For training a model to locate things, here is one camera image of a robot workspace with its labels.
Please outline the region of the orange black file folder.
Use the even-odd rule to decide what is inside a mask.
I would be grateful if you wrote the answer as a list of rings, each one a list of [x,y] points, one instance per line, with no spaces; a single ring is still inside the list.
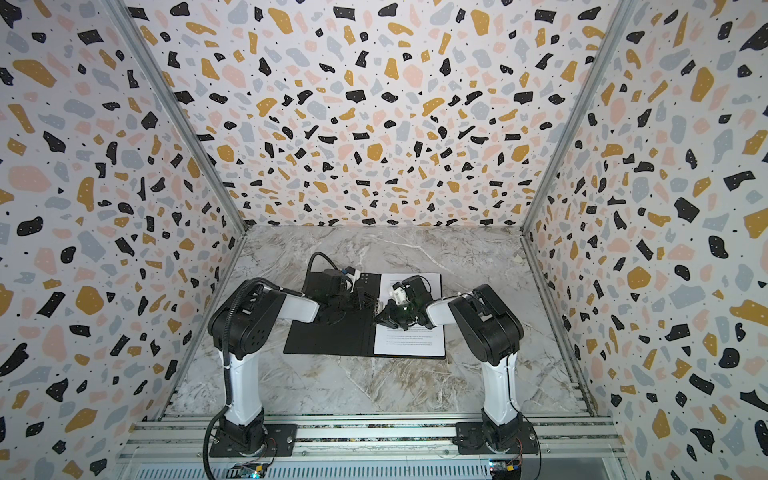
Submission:
[[[283,352],[291,355],[336,355],[353,357],[383,357],[373,355],[374,316],[378,305],[382,274],[362,273],[355,284],[367,288],[377,297],[377,303],[328,325],[293,322]],[[432,297],[442,297],[442,279],[436,273],[413,273],[424,276],[431,284]],[[311,273],[306,277],[305,289],[311,286]]]

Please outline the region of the text page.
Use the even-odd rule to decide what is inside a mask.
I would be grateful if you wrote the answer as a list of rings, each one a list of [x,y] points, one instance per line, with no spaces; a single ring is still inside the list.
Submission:
[[[380,278],[378,305],[375,316],[378,316],[392,299],[392,286],[413,273],[384,273]],[[416,323],[405,331],[387,326],[374,324],[373,355],[383,357],[414,357],[427,359],[444,359],[445,332],[442,326],[428,329]]]

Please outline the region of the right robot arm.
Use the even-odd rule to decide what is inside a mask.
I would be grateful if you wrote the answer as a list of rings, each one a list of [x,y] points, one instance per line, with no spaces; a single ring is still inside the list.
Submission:
[[[413,275],[390,288],[390,298],[374,316],[378,325],[403,331],[457,325],[470,352],[481,363],[484,404],[482,444],[496,452],[517,445],[524,416],[516,399],[515,369],[524,329],[488,284],[470,292],[435,299],[425,277]]]

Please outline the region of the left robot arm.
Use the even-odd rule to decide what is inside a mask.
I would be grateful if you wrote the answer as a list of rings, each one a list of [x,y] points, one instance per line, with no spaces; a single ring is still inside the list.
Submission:
[[[267,442],[259,393],[259,351],[277,320],[328,325],[373,307],[377,297],[345,273],[316,272],[318,283],[303,291],[256,277],[243,281],[219,307],[207,331],[220,352],[225,406],[214,424],[215,438],[253,453]]]

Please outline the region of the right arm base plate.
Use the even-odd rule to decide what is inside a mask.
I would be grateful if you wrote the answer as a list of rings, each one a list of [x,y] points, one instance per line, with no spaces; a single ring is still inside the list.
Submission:
[[[513,421],[502,426],[492,422],[459,422],[452,443],[462,455],[536,454],[539,444],[530,422]]]

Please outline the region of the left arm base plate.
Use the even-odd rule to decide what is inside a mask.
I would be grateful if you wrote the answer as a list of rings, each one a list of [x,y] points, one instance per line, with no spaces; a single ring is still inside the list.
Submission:
[[[227,433],[216,433],[216,441],[209,450],[215,459],[234,458],[238,461],[268,460],[291,457],[298,426],[291,423],[268,423],[250,434],[250,439],[239,442]]]

